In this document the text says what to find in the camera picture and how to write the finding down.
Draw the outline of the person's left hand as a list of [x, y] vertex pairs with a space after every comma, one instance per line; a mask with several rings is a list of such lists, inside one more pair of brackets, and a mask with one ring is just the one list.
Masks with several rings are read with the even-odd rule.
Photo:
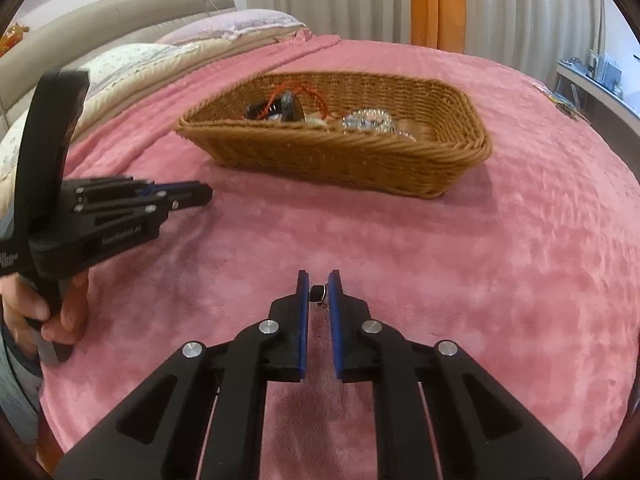
[[3, 321], [17, 347], [28, 356], [36, 353], [36, 342], [27, 320], [42, 323], [41, 337], [58, 344], [77, 344], [85, 335], [88, 322], [89, 272], [84, 271], [70, 280], [62, 302], [61, 312], [52, 315], [41, 296], [17, 274], [1, 279]]

